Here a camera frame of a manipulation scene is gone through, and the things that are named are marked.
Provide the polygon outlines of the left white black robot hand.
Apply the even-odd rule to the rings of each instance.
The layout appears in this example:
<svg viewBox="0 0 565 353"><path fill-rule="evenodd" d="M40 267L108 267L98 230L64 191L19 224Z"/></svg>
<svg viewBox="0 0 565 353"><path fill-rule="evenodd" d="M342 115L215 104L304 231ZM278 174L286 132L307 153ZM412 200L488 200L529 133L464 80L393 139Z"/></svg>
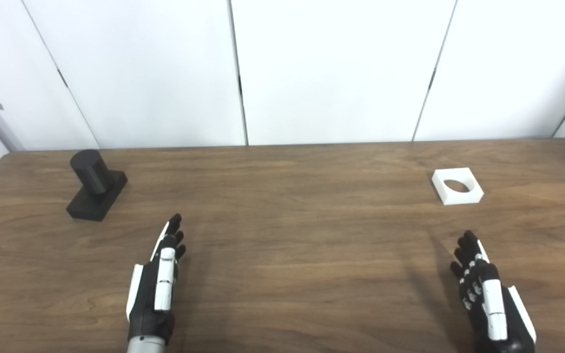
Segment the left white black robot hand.
<svg viewBox="0 0 565 353"><path fill-rule="evenodd" d="M173 336L176 320L171 304L179 262L186 252L181 220L181 214L173 215L148 263L134 266L126 304L128 353L163 353Z"/></svg>

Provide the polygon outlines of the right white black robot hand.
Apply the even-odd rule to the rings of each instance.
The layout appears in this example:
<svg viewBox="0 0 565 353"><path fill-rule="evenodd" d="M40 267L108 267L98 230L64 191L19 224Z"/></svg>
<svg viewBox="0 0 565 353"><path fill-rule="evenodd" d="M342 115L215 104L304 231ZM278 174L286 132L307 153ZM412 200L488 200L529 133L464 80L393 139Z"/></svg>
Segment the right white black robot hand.
<svg viewBox="0 0 565 353"><path fill-rule="evenodd" d="M460 302L468 313L476 353L534 353L537 334L515 286L504 286L480 239L467 230L458 239L456 261Z"/></svg>

